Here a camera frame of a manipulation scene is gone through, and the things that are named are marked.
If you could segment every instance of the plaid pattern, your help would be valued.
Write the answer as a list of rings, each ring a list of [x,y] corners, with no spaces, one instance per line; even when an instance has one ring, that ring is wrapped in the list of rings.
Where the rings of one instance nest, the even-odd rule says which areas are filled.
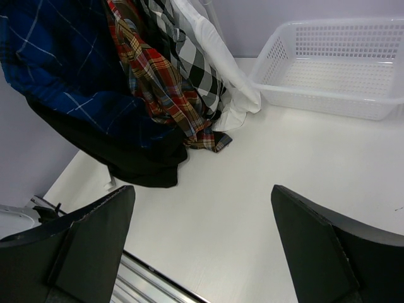
[[[185,144],[191,148],[218,152],[229,144],[230,137],[213,132],[212,122],[202,118],[207,108],[194,88],[166,58],[141,39],[138,27],[144,26],[133,3],[107,0],[107,4],[110,33],[128,73],[132,93],[145,98],[154,120],[176,123],[187,136]]]
[[[175,54],[170,53],[170,62],[195,87],[202,101],[210,109],[207,113],[208,117],[212,117],[218,109],[220,97],[225,90],[220,75],[209,65],[188,36],[175,25],[169,0],[140,0],[140,3],[161,32],[170,38],[175,49]]]
[[[150,148],[172,131],[131,95],[100,1],[8,1],[0,61],[14,89],[104,134]]]

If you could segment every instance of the basket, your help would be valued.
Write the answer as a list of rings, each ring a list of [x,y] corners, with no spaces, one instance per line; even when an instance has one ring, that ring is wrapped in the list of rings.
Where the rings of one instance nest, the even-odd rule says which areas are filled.
[[[273,105],[381,120],[404,104],[404,19],[277,28],[250,78]]]

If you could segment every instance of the white shirt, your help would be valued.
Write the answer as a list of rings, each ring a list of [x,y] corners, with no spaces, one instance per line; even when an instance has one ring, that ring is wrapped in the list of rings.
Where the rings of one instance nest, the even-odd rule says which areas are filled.
[[[228,131],[239,128],[244,123],[247,112],[256,113],[261,109],[259,92],[239,69],[213,24],[199,14],[189,0],[171,0],[171,3],[179,27],[215,67],[228,90],[222,97],[225,104],[222,116],[213,129]]]

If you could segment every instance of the white table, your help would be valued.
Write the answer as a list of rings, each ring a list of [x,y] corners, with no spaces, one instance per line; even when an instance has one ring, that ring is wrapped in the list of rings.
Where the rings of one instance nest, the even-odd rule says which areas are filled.
[[[254,59],[239,59],[247,73]],[[297,302],[270,203],[281,184],[404,234],[404,119],[374,122],[273,107],[219,154],[189,150],[170,189],[135,186],[125,250],[211,302]],[[79,152],[45,199],[73,211],[107,194]]]

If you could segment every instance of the wall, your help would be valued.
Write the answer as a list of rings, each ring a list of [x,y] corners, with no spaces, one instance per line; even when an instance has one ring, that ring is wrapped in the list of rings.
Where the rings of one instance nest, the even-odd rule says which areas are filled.
[[[0,71],[0,204],[25,206],[34,194],[46,193],[76,152]]]
[[[323,18],[404,16],[403,0],[213,0],[227,46],[256,57],[282,23]]]

